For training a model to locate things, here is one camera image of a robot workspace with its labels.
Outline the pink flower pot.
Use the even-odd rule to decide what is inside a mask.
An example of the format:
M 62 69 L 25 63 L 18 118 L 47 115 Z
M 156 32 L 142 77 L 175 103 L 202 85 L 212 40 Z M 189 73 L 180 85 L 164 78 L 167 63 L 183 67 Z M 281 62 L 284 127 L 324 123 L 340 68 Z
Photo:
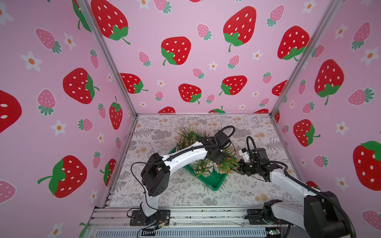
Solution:
M 210 177 L 214 171 L 214 163 L 210 159 L 195 161 L 191 167 L 196 177 Z
M 180 151 L 193 145 L 200 138 L 199 134 L 192 129 L 191 125 L 180 128 L 177 134 L 179 136 L 176 140 L 177 151 Z

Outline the tall orange flower pot back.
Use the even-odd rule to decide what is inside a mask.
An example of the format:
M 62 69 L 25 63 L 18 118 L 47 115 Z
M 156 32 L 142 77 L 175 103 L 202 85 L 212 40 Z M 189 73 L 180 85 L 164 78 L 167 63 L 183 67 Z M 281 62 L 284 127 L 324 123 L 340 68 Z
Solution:
M 219 173 L 219 174 L 232 174 L 234 172 L 238 171 L 238 168 L 240 165 L 238 164 L 239 160 L 235 158 L 234 151 L 229 148 L 223 151 L 224 155 L 227 155 L 222 162 L 218 165 L 214 166 L 214 169 Z

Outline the green plastic storage tray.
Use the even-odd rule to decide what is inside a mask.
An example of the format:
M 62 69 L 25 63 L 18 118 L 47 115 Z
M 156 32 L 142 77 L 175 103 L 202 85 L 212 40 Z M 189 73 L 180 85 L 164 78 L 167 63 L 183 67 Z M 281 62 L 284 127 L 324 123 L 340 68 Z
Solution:
M 189 147 L 199 139 L 200 135 L 194 131 L 184 132 L 179 136 L 176 147 L 170 153 Z M 230 148 L 224 150 L 223 154 L 227 155 L 227 157 L 220 164 L 214 163 L 211 159 L 202 159 L 184 166 L 184 169 L 209 188 L 217 191 L 228 175 L 236 172 L 239 167 L 238 160 L 233 157 L 233 151 Z

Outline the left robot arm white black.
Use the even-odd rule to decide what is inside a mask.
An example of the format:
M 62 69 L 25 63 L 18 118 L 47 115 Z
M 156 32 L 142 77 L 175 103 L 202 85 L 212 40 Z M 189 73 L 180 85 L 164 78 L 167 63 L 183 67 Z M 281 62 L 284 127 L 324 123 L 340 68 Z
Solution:
M 199 160 L 210 159 L 220 163 L 228 155 L 227 149 L 231 140 L 223 131 L 213 137 L 201 137 L 190 146 L 169 155 L 152 154 L 141 172 L 141 184 L 145 199 L 141 211 L 146 217 L 158 212 L 160 194 L 168 187 L 170 177 L 179 169 Z

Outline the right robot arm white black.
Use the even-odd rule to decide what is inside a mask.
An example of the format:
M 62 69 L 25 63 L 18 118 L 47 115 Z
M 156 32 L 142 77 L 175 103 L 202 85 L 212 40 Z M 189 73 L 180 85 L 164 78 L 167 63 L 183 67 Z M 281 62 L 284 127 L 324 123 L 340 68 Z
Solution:
M 258 174 L 294 197 L 297 205 L 274 199 L 264 203 L 260 213 L 267 223 L 283 220 L 305 230 L 311 238 L 355 238 L 356 231 L 349 216 L 341 208 L 337 196 L 322 192 L 292 177 L 286 164 L 260 160 L 259 162 L 238 162 L 238 173 L 251 176 Z

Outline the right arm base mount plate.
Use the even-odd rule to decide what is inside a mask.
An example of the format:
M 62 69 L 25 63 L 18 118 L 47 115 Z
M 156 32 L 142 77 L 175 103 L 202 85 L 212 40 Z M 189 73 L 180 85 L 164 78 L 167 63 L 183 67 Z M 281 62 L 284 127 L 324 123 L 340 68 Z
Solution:
M 266 209 L 248 209 L 244 219 L 249 220 L 250 225 L 287 225 L 288 222 L 277 219 Z

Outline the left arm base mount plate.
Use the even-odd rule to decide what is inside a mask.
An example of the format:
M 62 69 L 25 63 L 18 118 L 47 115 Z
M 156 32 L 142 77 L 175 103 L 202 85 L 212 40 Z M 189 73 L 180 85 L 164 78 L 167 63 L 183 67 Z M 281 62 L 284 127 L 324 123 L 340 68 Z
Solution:
M 169 225 L 170 210 L 159 210 L 151 216 L 146 216 L 142 210 L 134 210 L 130 218 L 130 226 Z

